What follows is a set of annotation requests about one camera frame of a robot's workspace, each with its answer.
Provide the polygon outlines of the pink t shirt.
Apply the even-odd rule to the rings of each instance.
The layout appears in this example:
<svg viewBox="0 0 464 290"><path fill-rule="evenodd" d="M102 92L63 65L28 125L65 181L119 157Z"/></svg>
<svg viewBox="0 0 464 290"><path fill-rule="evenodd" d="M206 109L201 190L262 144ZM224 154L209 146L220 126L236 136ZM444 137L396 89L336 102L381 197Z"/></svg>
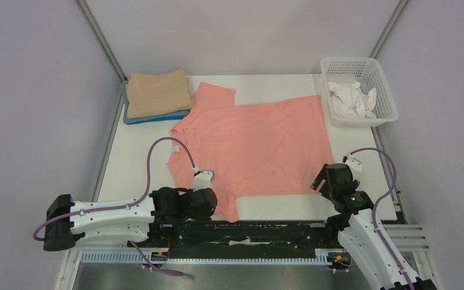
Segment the pink t shirt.
<svg viewBox="0 0 464 290"><path fill-rule="evenodd" d="M216 214L239 220L236 200L312 193L333 162L318 95L236 105L231 88L201 82L193 107L170 134L179 146L167 163L177 187L193 186L193 166L214 172Z"/></svg>

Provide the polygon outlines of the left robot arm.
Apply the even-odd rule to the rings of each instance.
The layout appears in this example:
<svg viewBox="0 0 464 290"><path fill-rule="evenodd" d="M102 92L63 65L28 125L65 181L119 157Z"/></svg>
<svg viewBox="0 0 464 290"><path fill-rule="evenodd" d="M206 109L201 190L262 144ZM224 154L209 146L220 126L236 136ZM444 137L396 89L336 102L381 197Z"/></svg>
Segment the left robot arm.
<svg viewBox="0 0 464 290"><path fill-rule="evenodd" d="M166 227L193 219L208 221L218 205L211 188L162 187L145 199L79 202L70 194L58 196L48 207L40 241L45 251L82 245L161 247Z"/></svg>

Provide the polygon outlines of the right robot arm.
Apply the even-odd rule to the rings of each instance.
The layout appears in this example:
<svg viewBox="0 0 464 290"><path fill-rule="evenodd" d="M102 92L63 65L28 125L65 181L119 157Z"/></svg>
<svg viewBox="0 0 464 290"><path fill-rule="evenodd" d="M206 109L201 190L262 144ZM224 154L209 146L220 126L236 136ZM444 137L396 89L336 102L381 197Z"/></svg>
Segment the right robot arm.
<svg viewBox="0 0 464 290"><path fill-rule="evenodd" d="M324 164L312 183L311 189L318 190L337 212L326 220L326 242L350 254L372 289L436 289L397 250L377 220L374 203L358 186L350 167L339 163Z"/></svg>

